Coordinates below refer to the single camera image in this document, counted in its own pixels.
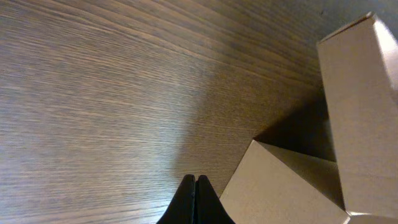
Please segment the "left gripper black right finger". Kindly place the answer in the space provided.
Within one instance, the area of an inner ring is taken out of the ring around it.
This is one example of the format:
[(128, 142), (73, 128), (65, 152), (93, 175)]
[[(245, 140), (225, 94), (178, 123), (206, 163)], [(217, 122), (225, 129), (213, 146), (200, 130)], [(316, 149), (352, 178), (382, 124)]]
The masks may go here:
[(196, 224), (234, 224), (205, 175), (199, 176), (195, 186)]

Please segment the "brown cardboard box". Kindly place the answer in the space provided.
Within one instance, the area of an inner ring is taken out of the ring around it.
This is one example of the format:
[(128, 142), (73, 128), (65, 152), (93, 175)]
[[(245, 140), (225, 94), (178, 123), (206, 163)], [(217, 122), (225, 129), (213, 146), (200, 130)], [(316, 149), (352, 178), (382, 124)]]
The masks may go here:
[(220, 198), (236, 223), (397, 222), (397, 41), (368, 13), (318, 56), (336, 161), (253, 141)]

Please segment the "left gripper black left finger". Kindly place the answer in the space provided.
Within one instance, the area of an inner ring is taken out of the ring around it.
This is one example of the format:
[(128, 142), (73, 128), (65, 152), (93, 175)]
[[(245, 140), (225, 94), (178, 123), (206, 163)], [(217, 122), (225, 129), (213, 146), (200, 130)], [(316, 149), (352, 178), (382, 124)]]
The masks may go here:
[(165, 213), (157, 224), (193, 224), (195, 211), (195, 176), (183, 177)]

